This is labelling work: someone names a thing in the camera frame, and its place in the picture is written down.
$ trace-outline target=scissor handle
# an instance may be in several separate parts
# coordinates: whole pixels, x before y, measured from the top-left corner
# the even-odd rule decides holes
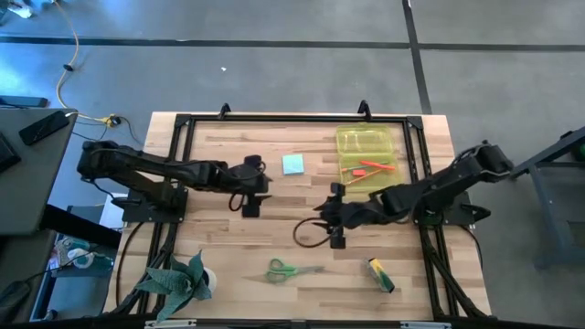
[[[287,265],[284,261],[279,259],[271,259],[268,267],[271,271],[296,271],[294,266]]]
[[[267,271],[264,276],[266,277],[266,280],[271,283],[281,283],[285,282],[293,275],[294,273],[289,271]]]

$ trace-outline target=blue sticky note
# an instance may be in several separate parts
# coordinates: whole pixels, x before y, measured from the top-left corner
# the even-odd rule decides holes
[[[290,154],[282,157],[284,175],[302,175],[304,173],[303,155]]]

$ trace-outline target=metal stand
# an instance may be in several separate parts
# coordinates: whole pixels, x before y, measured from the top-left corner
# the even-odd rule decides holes
[[[51,205],[45,207],[40,227],[54,229],[59,233],[114,249],[118,249],[122,238],[120,232],[92,223]]]
[[[540,173],[540,168],[545,167],[556,170],[585,167],[584,163],[553,162],[583,143],[585,143],[585,127],[565,134],[558,142],[518,165],[510,175],[510,179],[517,179],[522,174],[530,174],[534,188],[537,190],[538,201],[543,209],[547,232],[552,235],[555,244],[554,251],[535,259],[535,266],[539,269],[560,263],[585,263],[585,249],[576,246],[570,231],[569,220],[554,216],[554,204]]]

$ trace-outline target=wooden tabletop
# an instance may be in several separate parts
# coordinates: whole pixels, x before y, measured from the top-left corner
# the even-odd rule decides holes
[[[144,150],[162,156],[168,149],[175,112],[154,112]],[[422,116],[433,172],[453,159],[447,119]],[[333,122],[197,122],[191,158],[222,160],[230,166],[250,154],[260,154],[266,175],[273,179],[260,218],[242,218],[228,210],[228,195],[189,192],[186,220],[179,226],[175,255],[183,262],[203,250],[203,262],[218,277],[213,298],[192,301],[175,316],[188,318],[429,320],[432,318],[420,237],[411,224],[362,226],[346,230],[346,249],[328,244],[303,249],[293,242],[293,227],[316,215],[312,208],[330,195],[339,180]],[[402,130],[389,124],[403,181],[410,181]],[[186,133],[177,154],[182,154]],[[418,141],[414,137],[417,158]],[[282,175],[282,156],[302,154],[304,175]],[[121,296],[144,272],[153,224],[144,224],[131,241],[122,267]],[[122,246],[133,226],[124,230]],[[324,237],[319,228],[302,232],[306,242]],[[446,227],[445,238],[452,273],[485,313],[490,313],[475,244],[461,228]],[[271,258],[297,266],[325,266],[320,273],[304,274],[274,285],[263,274]],[[380,259],[396,290],[383,293],[367,274],[364,259]],[[104,311],[115,307],[114,274]],[[442,280],[437,280],[443,310],[447,302]]]

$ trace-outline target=white pot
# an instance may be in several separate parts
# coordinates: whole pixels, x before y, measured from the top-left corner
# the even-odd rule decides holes
[[[208,269],[207,267],[204,267],[203,271],[205,271],[205,273],[207,273],[207,276],[209,277],[209,284],[207,285],[207,287],[211,292],[213,292],[214,290],[216,290],[216,287],[218,286],[218,277],[216,276],[216,273],[214,271]]]

